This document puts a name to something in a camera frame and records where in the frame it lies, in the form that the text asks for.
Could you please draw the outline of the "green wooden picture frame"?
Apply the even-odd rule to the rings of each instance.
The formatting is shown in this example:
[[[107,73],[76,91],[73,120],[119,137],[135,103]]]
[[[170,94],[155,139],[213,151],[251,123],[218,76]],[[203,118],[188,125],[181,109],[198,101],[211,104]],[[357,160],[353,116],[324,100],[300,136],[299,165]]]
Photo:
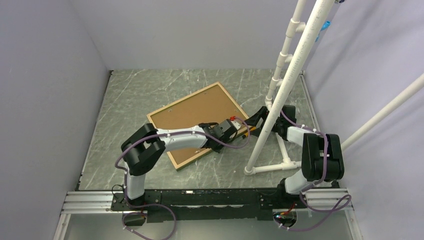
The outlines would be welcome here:
[[[200,123],[221,123],[248,115],[220,82],[215,82],[162,108],[148,113],[147,119],[159,129],[185,129]]]

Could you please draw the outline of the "orange handled screwdriver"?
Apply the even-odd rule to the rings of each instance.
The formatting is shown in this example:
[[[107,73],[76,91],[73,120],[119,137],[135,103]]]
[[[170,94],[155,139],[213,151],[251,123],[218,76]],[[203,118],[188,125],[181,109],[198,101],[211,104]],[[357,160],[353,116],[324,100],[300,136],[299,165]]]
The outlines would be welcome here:
[[[255,127],[255,126],[251,126],[251,127],[249,128],[249,130],[247,130],[245,133],[243,133],[243,134],[241,135],[241,137],[242,137],[243,139],[247,138],[247,137],[248,137],[248,135],[249,135],[249,132],[254,131],[255,129],[256,129],[256,127]]]

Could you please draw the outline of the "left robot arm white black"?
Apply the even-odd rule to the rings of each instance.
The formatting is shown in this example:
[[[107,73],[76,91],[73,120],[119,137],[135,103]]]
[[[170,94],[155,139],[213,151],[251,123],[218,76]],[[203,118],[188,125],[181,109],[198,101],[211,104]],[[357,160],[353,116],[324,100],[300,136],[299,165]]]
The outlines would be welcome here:
[[[139,209],[145,198],[146,174],[153,169],[162,154],[182,149],[211,149],[219,152],[229,145],[241,125],[226,119],[221,123],[207,122],[189,128],[162,129],[147,123],[122,145],[124,165],[124,204]]]

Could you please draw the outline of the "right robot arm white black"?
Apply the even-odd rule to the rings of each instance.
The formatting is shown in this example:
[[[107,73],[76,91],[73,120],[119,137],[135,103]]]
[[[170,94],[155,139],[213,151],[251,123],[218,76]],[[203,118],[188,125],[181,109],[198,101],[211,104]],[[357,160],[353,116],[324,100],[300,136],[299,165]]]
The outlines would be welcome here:
[[[297,124],[295,106],[282,107],[271,131],[284,141],[302,147],[300,170],[283,179],[284,189],[275,194],[280,207],[289,207],[295,201],[295,195],[322,182],[343,178],[345,166],[339,136]]]

